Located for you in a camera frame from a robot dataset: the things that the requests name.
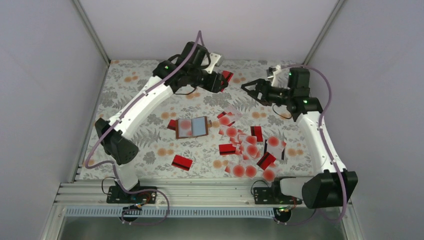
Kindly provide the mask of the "brown leather card holder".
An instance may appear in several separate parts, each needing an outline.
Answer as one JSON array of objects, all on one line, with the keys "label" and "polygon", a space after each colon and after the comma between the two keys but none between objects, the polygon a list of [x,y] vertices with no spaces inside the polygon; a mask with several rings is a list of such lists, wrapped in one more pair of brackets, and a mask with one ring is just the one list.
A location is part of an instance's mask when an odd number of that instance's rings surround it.
[{"label": "brown leather card holder", "polygon": [[207,136],[212,122],[206,117],[181,118],[176,120],[176,139],[198,138]]}]

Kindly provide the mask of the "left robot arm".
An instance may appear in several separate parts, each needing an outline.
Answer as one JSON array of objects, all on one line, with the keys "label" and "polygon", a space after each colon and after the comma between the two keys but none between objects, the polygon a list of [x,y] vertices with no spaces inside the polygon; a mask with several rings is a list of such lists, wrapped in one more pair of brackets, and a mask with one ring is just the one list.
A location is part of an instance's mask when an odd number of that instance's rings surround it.
[{"label": "left robot arm", "polygon": [[214,70],[223,60],[222,54],[190,41],[182,53],[160,62],[139,93],[118,113],[108,120],[99,118],[95,122],[98,141],[94,146],[102,146],[112,157],[110,163],[120,187],[119,196],[124,201],[131,203],[139,197],[139,179],[131,163],[139,147],[131,138],[140,124],[182,87],[200,87],[211,93],[225,89],[229,80]]}]

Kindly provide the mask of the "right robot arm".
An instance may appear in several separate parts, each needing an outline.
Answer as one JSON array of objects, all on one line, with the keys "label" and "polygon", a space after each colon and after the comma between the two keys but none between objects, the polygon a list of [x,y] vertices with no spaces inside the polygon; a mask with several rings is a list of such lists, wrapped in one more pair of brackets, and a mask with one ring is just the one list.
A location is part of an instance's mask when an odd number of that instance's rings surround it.
[{"label": "right robot arm", "polygon": [[284,67],[276,65],[267,70],[268,79],[259,78],[241,85],[241,89],[263,106],[285,106],[299,127],[313,161],[313,177],[281,177],[271,189],[271,198],[278,204],[289,197],[304,202],[309,209],[341,207],[348,201],[358,183],[355,171],[347,170],[329,136],[325,113],[329,104],[322,106],[310,96],[310,72],[319,70],[303,64],[288,65],[286,87],[277,87],[277,76]]}]

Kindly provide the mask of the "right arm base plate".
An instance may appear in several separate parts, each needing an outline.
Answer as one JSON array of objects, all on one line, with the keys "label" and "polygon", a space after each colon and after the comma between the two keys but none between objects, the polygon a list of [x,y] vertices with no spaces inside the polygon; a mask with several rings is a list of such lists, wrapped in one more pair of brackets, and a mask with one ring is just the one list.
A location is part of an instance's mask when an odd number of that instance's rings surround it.
[{"label": "right arm base plate", "polygon": [[254,187],[252,194],[256,205],[301,205],[303,203],[299,198],[282,193],[277,194],[269,187]]}]

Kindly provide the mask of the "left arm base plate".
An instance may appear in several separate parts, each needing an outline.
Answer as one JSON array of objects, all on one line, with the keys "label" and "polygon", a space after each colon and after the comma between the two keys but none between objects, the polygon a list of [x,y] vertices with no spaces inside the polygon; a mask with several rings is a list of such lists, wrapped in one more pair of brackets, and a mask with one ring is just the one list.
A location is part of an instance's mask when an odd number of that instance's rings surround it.
[{"label": "left arm base plate", "polygon": [[155,204],[157,197],[156,191],[128,194],[118,186],[110,186],[107,194],[108,204]]}]

